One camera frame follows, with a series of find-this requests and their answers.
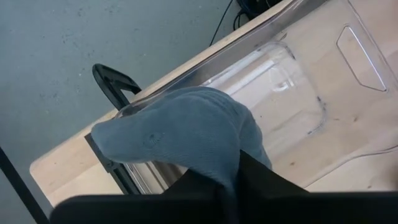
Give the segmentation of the black aluminium rig frame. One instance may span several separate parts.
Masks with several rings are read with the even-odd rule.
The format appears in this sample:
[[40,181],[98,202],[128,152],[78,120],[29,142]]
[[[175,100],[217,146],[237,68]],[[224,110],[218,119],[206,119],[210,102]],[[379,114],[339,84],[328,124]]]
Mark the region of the black aluminium rig frame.
[[99,150],[90,133],[85,136],[85,140],[89,144],[96,157],[99,159],[105,171],[111,175],[123,194],[141,194],[141,192],[137,188],[137,185],[134,183],[133,179],[131,178],[130,174],[123,164],[113,162],[106,158]]

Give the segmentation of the black table clamp hook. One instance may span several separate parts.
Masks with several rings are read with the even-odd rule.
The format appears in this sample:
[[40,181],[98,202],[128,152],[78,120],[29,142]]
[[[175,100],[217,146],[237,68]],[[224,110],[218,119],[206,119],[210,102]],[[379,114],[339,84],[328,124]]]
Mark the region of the black table clamp hook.
[[134,95],[142,91],[129,76],[103,64],[94,64],[92,74],[101,91],[118,111],[129,104],[123,90]]

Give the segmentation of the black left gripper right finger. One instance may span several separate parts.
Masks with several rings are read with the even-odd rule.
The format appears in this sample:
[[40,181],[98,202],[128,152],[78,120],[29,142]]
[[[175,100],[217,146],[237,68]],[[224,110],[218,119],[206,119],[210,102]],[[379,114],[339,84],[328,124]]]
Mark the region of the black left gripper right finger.
[[398,224],[398,192],[310,193],[241,151],[240,224]]

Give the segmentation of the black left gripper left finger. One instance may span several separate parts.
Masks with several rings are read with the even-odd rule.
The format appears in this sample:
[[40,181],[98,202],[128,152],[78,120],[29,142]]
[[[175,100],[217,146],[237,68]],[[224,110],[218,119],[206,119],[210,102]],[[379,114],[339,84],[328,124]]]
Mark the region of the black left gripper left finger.
[[50,224],[227,224],[222,186],[186,171],[162,194],[81,195],[59,203]]

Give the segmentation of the blue denim baseball cap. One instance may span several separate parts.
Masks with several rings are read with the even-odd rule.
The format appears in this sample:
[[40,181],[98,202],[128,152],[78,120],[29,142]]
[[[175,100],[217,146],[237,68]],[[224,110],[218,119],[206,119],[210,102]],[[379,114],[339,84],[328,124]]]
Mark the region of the blue denim baseball cap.
[[203,86],[175,90],[134,115],[98,123],[91,136],[112,161],[186,167],[221,184],[232,203],[241,151],[272,167],[249,108]]

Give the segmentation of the clear plastic bin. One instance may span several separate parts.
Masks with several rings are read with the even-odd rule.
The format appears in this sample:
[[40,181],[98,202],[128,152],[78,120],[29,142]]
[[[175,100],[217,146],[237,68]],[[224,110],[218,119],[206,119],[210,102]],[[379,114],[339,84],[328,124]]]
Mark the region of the clear plastic bin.
[[398,0],[283,0],[132,99],[207,86],[244,104],[309,191],[398,191]]

